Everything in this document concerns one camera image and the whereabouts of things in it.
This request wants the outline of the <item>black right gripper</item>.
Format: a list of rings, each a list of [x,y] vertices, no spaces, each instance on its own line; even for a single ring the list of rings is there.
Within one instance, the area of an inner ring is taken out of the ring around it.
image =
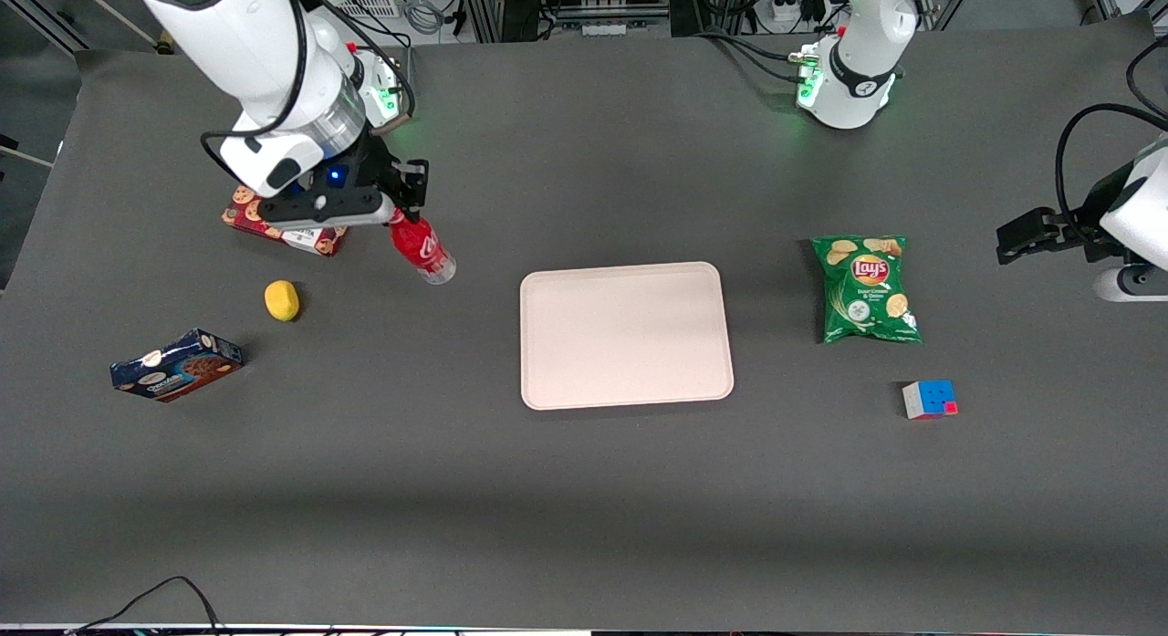
[[[392,200],[381,195],[377,207],[377,224],[390,224],[401,211],[420,211],[425,207],[429,187],[430,163],[425,159],[397,161],[382,137],[368,131],[342,153],[325,159],[312,170],[305,172],[288,184],[288,194],[296,196],[312,190],[354,190],[354,188],[378,187],[385,193],[392,184]]]

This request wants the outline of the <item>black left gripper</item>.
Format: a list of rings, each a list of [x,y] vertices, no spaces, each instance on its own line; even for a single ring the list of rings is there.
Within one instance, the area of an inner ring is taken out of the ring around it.
[[[1133,167],[1121,166],[1096,182],[1080,207],[1071,209],[1064,172],[1056,170],[1055,190],[1065,242],[1082,246],[1089,263],[1111,257],[1127,256],[1125,245],[1101,228],[1101,216],[1121,195]],[[1059,215],[1048,207],[1036,207],[1006,222],[996,229],[996,259],[1001,266],[1010,265],[1021,256],[1050,252],[1059,249]]]

